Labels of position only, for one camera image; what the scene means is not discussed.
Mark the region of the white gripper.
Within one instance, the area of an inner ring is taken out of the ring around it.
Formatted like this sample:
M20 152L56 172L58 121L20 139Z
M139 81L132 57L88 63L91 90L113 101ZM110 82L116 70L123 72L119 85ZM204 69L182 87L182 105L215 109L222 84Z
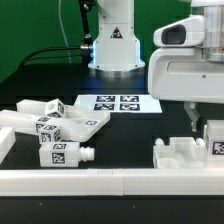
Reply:
M198 131L195 102L224 104L224 63L203 60L198 48L160 48L149 60L148 92L155 99L184 101L192 130Z

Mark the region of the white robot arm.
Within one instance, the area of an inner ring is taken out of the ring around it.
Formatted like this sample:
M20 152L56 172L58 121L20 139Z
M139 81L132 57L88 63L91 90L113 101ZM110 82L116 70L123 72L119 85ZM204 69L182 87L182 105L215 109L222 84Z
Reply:
M182 101L192 128L200 115L196 104L224 104L224 0L181 0L191 4L190 15L157 29L157 50L148 63L140 59L134 34L134 0L81 0L81 9L98 6L99 34L86 31L89 68L113 77L146 66L148 91L159 100Z

